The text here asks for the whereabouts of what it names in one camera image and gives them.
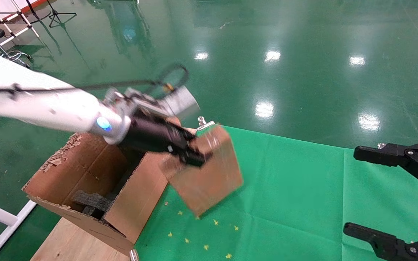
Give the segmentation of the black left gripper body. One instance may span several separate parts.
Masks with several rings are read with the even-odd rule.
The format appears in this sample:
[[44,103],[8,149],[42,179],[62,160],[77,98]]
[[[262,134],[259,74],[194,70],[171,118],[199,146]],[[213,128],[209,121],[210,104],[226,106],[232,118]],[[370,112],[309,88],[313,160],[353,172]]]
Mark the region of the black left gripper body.
[[123,151],[167,152],[175,155],[176,141],[195,137],[179,124],[138,111],[131,117],[129,129],[119,147]]

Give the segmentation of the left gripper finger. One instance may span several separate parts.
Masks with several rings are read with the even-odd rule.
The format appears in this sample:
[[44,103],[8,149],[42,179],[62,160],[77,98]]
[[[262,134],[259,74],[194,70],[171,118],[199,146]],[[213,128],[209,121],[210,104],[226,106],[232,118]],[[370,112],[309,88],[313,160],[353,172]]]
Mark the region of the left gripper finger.
[[212,157],[212,152],[204,154],[193,145],[196,145],[196,138],[176,141],[175,155],[185,165],[202,167]]

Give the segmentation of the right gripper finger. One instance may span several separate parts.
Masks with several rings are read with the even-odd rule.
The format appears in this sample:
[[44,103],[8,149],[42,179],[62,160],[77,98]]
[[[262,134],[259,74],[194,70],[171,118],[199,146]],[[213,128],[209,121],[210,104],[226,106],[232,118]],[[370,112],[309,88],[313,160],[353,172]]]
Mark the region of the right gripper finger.
[[358,146],[354,150],[354,159],[377,165],[401,167],[418,179],[418,144],[410,146],[379,143],[376,148]]
[[345,223],[343,233],[369,243],[382,260],[418,261],[418,241],[409,244],[394,235],[350,222]]

